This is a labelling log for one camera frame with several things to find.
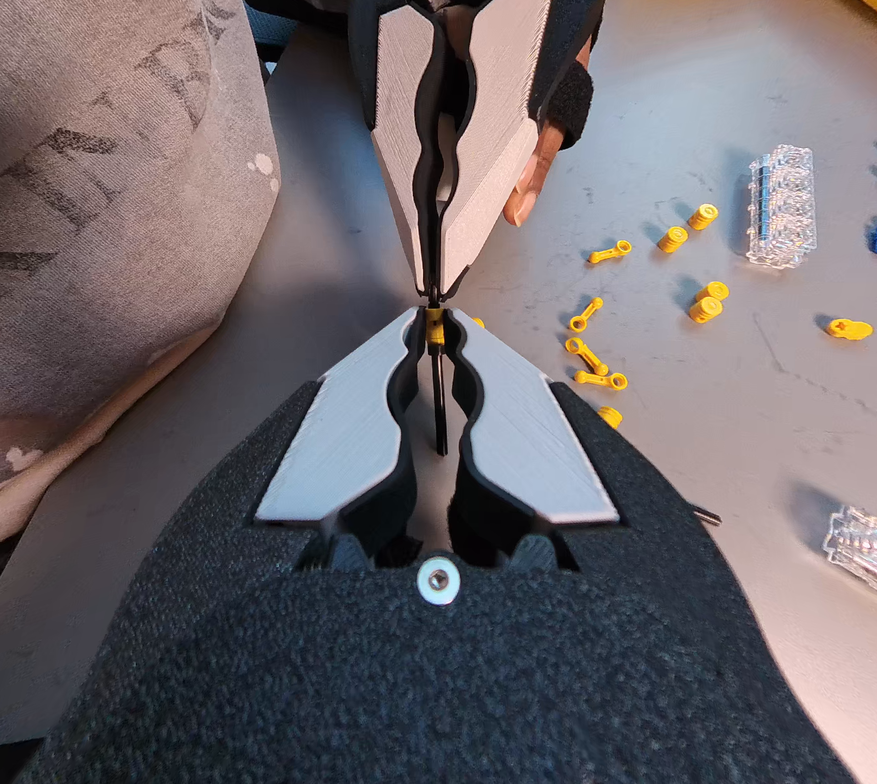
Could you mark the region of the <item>dark cloth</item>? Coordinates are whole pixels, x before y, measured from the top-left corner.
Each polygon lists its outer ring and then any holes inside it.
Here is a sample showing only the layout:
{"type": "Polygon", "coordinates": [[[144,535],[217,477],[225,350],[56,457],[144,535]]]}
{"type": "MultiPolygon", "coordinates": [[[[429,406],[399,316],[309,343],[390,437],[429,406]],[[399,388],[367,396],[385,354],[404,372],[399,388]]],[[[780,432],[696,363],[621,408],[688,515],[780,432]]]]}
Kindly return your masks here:
{"type": "Polygon", "coordinates": [[[32,738],[1,745],[1,783],[12,783],[42,746],[43,738],[32,738]]]}

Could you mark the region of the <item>transparent cylinder block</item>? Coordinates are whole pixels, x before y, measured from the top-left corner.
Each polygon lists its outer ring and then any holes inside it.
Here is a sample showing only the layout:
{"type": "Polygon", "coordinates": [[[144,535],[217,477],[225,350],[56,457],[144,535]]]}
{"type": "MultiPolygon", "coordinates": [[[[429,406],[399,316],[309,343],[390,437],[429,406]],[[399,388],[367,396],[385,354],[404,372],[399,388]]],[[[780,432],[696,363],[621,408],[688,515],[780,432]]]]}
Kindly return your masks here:
{"type": "Polygon", "coordinates": [[[831,514],[822,549],[828,562],[876,591],[876,516],[851,505],[831,514]]]}
{"type": "Polygon", "coordinates": [[[817,249],[813,153],[781,144],[749,168],[746,257],[772,269],[797,268],[817,249]]]}

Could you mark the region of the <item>yellow piston crank assembly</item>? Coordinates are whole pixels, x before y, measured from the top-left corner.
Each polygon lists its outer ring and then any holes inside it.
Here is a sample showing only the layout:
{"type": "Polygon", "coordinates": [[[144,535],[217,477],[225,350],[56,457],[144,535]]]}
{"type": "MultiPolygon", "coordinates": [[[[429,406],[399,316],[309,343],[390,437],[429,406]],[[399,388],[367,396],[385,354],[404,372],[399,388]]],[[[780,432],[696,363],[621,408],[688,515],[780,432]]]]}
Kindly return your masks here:
{"type": "Polygon", "coordinates": [[[444,392],[444,309],[425,309],[425,345],[431,359],[435,420],[435,448],[439,456],[448,454],[446,403],[444,392]]]}
{"type": "MultiPolygon", "coordinates": [[[[610,406],[601,406],[597,409],[597,415],[610,427],[617,430],[620,424],[623,421],[622,414],[610,407],[610,406]]],[[[687,502],[688,509],[691,513],[696,516],[702,523],[707,526],[715,526],[718,527],[723,523],[722,518],[712,511],[709,511],[700,505],[696,505],[691,502],[687,502]]]]}

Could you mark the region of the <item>grey desk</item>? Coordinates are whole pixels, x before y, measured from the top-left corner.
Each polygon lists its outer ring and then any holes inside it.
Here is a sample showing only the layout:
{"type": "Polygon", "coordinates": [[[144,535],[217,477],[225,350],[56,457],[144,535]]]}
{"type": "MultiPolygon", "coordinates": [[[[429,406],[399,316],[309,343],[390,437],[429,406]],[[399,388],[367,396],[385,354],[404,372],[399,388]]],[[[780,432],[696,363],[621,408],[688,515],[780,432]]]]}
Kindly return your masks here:
{"type": "MultiPolygon", "coordinates": [[[[875,513],[875,13],[857,0],[607,0],[581,140],[532,216],[500,221],[455,305],[555,380],[570,317],[624,373],[620,432],[712,531],[785,677],[875,782],[875,592],[825,559],[829,516],[875,513]],[[817,249],[748,261],[750,163],[810,148],[817,249]],[[703,231],[687,220],[719,210],[703,231]],[[687,241],[656,246],[671,226],[687,241]],[[617,260],[591,252],[631,243],[617,260]],[[688,317],[729,287],[720,316],[688,317]]],[[[181,500],[302,383],[416,301],[344,46],[297,30],[268,85],[283,178],[223,325],[50,487],[2,575],[2,743],[42,736],[82,682],[181,500]]]]}

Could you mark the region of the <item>person's grey speckled sweatshirt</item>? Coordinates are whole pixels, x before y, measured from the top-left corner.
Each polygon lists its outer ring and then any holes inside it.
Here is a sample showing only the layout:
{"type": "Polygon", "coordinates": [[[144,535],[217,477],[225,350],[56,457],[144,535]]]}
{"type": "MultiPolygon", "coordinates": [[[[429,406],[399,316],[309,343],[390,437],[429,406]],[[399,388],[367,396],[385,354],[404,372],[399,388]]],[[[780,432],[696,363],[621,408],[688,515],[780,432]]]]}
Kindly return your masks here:
{"type": "Polygon", "coordinates": [[[2,539],[220,326],[280,165],[242,0],[2,0],[2,539]]]}

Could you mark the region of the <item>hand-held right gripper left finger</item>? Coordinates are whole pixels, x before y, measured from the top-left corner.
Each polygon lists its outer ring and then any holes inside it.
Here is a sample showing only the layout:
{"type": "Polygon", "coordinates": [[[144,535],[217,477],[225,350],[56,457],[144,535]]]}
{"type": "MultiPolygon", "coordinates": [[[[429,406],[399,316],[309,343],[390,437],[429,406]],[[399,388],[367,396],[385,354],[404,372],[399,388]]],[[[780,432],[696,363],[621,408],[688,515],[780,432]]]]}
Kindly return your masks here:
{"type": "Polygon", "coordinates": [[[411,354],[417,315],[409,308],[320,378],[255,520],[325,525],[389,478],[402,450],[389,387],[411,354]]]}

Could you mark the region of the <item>person's left hand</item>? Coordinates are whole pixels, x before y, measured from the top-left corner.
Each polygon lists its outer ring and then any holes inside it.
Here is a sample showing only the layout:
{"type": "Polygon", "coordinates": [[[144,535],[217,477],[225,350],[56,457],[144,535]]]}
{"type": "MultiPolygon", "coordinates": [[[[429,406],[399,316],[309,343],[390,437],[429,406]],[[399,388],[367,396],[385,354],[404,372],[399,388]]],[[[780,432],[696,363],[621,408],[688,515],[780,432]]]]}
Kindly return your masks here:
{"type": "Polygon", "coordinates": [[[550,119],[545,121],[535,149],[503,208],[503,218],[509,224],[520,227],[530,216],[564,138],[565,130],[562,126],[550,119]]]}

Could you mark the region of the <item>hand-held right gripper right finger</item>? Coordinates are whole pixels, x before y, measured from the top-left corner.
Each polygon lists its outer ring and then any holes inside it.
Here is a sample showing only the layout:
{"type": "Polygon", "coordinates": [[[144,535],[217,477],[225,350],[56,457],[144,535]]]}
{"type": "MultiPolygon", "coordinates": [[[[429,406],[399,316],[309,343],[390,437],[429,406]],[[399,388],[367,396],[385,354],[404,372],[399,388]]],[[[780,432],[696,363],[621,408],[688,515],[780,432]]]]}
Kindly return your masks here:
{"type": "Polygon", "coordinates": [[[448,310],[444,325],[466,415],[461,453],[476,483],[550,525],[617,523],[553,380],[461,310],[448,310]]]}

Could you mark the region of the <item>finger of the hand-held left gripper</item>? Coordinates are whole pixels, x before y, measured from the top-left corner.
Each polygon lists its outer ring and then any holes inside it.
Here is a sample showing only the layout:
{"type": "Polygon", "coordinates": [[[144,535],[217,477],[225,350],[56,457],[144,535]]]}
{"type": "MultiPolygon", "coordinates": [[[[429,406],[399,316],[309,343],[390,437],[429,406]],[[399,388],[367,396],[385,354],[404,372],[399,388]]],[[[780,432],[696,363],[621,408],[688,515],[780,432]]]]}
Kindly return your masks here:
{"type": "Polygon", "coordinates": [[[491,0],[474,17],[468,45],[473,103],[456,144],[456,187],[441,217],[442,300],[475,262],[537,144],[529,105],[551,4],[491,0]]]}
{"type": "Polygon", "coordinates": [[[439,24],[408,4],[380,16],[372,141],[421,295],[437,287],[439,24]]]}

